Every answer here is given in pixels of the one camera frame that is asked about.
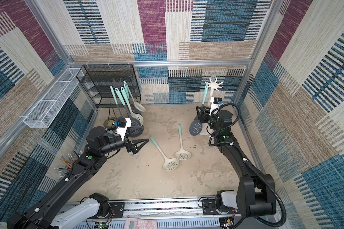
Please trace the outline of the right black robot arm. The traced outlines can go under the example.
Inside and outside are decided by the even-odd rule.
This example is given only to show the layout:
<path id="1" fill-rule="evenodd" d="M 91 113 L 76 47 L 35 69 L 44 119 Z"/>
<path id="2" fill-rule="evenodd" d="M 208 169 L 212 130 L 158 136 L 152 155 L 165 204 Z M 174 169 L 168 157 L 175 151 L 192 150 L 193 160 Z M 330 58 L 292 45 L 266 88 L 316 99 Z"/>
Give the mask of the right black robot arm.
<path id="1" fill-rule="evenodd" d="M 275 187 L 275 182 L 271 175 L 265 175 L 256 168 L 242 151 L 231 132 L 232 113 L 218 110 L 217 115 L 210 116 L 207 107 L 199 106 L 196 111 L 199 122 L 207 123 L 213 130 L 209 138 L 210 145 L 219 149 L 240 178 L 236 195 L 239 213 L 245 218 L 274 215 L 276 198 L 257 174 L 263 176 L 272 187 Z"/>

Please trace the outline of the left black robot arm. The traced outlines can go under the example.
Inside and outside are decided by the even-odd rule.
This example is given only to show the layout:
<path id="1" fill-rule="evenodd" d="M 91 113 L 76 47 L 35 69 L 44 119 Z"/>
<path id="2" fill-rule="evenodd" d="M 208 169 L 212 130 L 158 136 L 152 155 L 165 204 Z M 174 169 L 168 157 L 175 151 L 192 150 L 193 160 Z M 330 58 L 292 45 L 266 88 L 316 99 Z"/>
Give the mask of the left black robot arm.
<path id="1" fill-rule="evenodd" d="M 7 220 L 9 229 L 71 229 L 78 223 L 93 217 L 109 217 L 109 199 L 99 193 L 87 197 L 84 202 L 59 214 L 61 208 L 90 180 L 108 160 L 107 153 L 117 154 L 125 148 L 127 152 L 138 153 L 148 139 L 129 140 L 126 127 L 108 134 L 104 127 L 94 127 L 86 137 L 83 154 L 73 164 L 70 172 L 52 188 L 39 202 L 24 214 L 14 213 Z"/>

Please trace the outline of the grey utensil rack stand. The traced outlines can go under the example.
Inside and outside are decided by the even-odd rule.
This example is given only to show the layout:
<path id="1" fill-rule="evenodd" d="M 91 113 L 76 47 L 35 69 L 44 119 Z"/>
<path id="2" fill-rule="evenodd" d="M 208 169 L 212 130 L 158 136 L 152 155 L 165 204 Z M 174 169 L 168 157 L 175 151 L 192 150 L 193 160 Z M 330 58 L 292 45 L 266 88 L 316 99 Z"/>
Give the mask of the grey utensil rack stand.
<path id="1" fill-rule="evenodd" d="M 113 80 L 114 82 L 113 82 L 113 89 L 114 89 L 114 91 L 115 91 L 115 88 L 118 88 L 119 89 L 119 91 L 121 92 L 121 87 L 124 87 L 124 81 L 121 81 L 121 79 L 118 81 L 118 82 L 116 82 L 115 80 Z M 116 98 L 117 98 L 117 101 L 120 101 L 120 99 L 118 98 L 118 95 L 116 94 L 116 92 L 115 92 L 115 95 L 116 95 Z"/>

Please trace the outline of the white skimmer mint handle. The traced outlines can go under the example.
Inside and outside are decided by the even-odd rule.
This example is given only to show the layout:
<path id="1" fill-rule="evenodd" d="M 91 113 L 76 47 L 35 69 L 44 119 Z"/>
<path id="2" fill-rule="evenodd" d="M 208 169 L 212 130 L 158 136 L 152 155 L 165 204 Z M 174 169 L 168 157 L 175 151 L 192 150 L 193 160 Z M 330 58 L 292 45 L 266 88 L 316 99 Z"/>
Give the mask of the white skimmer mint handle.
<path id="1" fill-rule="evenodd" d="M 146 111 L 146 108 L 145 108 L 143 105 L 141 105 L 140 103 L 138 103 L 137 101 L 134 100 L 134 97 L 133 97 L 133 95 L 132 95 L 132 93 L 131 93 L 131 90 L 129 89 L 129 86 L 128 86 L 128 84 L 126 83 L 126 81 L 124 81 L 124 87 L 125 87 L 127 93 L 131 96 L 132 101 L 133 101 L 133 104 L 134 104 L 134 107 L 135 107 L 137 110 L 139 110 L 140 112 L 145 112 L 145 111 Z"/>

